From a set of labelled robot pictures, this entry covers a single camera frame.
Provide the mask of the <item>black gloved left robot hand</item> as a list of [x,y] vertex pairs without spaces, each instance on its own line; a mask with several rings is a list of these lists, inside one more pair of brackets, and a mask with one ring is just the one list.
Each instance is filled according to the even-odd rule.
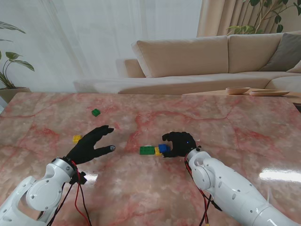
[[95,149],[95,144],[100,141],[103,136],[106,136],[114,131],[108,125],[97,127],[83,136],[82,139],[69,151],[66,155],[68,159],[73,161],[76,165],[83,164],[115,151],[114,145],[109,145]]

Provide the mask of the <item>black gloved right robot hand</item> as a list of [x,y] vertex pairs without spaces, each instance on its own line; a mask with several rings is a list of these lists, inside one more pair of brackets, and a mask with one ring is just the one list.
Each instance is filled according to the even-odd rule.
[[185,157],[187,153],[197,148],[195,140],[187,132],[170,132],[164,134],[162,140],[172,142],[172,150],[163,153],[165,158]]

